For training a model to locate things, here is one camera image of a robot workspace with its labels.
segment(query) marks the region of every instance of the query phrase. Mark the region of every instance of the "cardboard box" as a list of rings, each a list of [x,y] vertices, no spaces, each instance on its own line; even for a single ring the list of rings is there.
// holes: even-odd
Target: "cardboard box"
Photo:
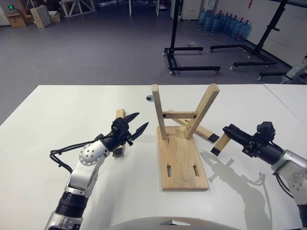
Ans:
[[[38,29],[44,29],[52,23],[47,6],[41,5],[31,9],[31,14]]]
[[[50,14],[51,20],[53,22],[60,22],[59,12],[57,12],[57,11],[49,11],[49,14]]]
[[[16,9],[16,13],[6,14],[6,18],[13,28],[26,27],[26,23],[23,15],[19,9]]]

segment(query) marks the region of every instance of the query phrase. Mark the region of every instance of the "rectangular slot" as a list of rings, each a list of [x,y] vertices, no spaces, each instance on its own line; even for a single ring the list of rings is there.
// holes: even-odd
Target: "rectangular slot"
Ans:
[[[195,176],[200,176],[200,173],[198,171],[198,168],[197,168],[196,164],[193,165],[193,169],[194,169],[194,172],[195,172]]]
[[[167,165],[166,167],[167,167],[167,175],[168,175],[168,177],[171,177],[172,176],[172,168],[171,168],[170,165]]]

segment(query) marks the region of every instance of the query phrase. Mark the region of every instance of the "black cable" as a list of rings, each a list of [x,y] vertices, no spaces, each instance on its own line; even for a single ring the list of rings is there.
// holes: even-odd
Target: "black cable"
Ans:
[[[87,144],[94,143],[95,141],[106,139],[106,138],[111,138],[111,137],[112,136],[105,136],[104,137],[102,134],[99,134],[94,140],[83,142],[83,143],[79,143],[79,144],[69,145],[69,146],[61,148],[61,149],[51,150],[50,154],[49,154],[49,157],[55,163],[57,163],[59,165],[59,167],[63,167],[64,169],[69,171],[69,173],[71,174],[72,173],[72,168],[69,165],[65,164],[63,161],[61,161],[59,158],[57,158],[55,156],[56,154],[62,155],[62,153],[64,153],[64,152],[67,152],[67,151],[70,151],[70,150],[75,150],[75,149],[81,148],[81,147],[83,147],[83,146],[85,146]]]
[[[290,192],[290,189],[283,183],[283,181],[282,181],[280,175],[279,175],[279,174],[276,174],[276,177],[278,177],[278,179],[279,179],[279,181],[281,182],[281,184],[283,185],[283,187],[284,187],[288,192]]]
[[[288,192],[290,191],[286,186],[285,184],[283,183],[283,181],[281,180],[280,176],[278,175],[278,173],[274,172],[273,175],[276,177],[276,180],[279,184],[279,186],[283,189],[283,191],[288,195],[290,196],[291,198],[293,198],[293,196]]]

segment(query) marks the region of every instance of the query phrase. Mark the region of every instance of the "white table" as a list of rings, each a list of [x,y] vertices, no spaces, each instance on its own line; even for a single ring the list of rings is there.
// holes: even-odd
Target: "white table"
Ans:
[[[162,108],[192,111],[207,86],[160,86]],[[263,85],[220,85],[221,92],[202,125],[222,134],[235,124],[254,134],[257,124],[272,121],[275,142],[306,157],[307,134],[293,113]],[[0,126],[0,229],[42,230],[56,208],[69,177],[49,158],[52,149],[92,140],[110,131],[116,110],[141,114],[133,131],[149,121],[144,134],[126,148],[125,158],[108,157],[84,213],[82,229],[106,229],[136,218],[183,216],[201,218],[238,229],[300,227],[295,202],[279,188],[270,166],[242,153],[231,141],[216,159],[209,142],[196,136],[207,177],[219,174],[206,192],[163,192],[158,172],[154,104],[145,100],[150,86],[38,86]],[[166,125],[176,125],[166,120]],[[61,156],[72,167],[78,151]],[[230,167],[223,166],[230,159]],[[254,186],[266,175],[265,185]]]
[[[307,85],[264,85],[307,126]]]

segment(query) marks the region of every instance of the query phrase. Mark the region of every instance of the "white wall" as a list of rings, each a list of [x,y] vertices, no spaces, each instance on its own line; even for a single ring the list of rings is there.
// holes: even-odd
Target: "white wall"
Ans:
[[[6,19],[2,8],[0,7],[0,25],[9,25],[9,21]]]
[[[216,11],[237,14],[238,18],[250,21],[252,30],[248,40],[257,44],[266,26],[273,18],[279,3],[269,0],[217,0]],[[272,31],[264,44],[264,49],[290,65],[299,64],[307,54],[307,9],[286,5],[277,24],[280,32]]]

